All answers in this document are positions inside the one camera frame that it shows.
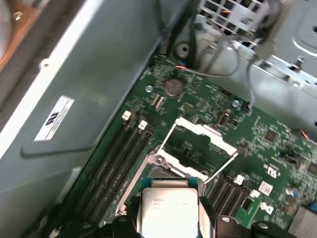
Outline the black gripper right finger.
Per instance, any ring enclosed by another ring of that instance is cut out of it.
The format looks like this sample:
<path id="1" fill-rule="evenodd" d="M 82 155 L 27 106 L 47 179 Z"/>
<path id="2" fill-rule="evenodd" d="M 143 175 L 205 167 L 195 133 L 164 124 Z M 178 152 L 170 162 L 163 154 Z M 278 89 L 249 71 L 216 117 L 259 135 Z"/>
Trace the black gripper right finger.
<path id="1" fill-rule="evenodd" d="M 239 224 L 233 217 L 219 216 L 209 200 L 199 197 L 200 238 L 287 238 L 289 233 L 270 222 L 254 222 L 250 228 Z"/>

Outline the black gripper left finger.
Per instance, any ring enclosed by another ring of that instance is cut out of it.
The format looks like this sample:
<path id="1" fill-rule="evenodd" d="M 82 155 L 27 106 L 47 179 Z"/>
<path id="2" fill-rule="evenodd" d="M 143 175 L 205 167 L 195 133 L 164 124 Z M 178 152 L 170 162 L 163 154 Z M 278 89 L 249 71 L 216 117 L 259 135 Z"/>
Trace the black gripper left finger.
<path id="1" fill-rule="evenodd" d="M 133 196 L 125 215 L 116 216 L 112 222 L 100 226 L 96 223 L 77 222 L 54 230 L 54 238 L 140 238 L 137 216 L 141 197 Z"/>

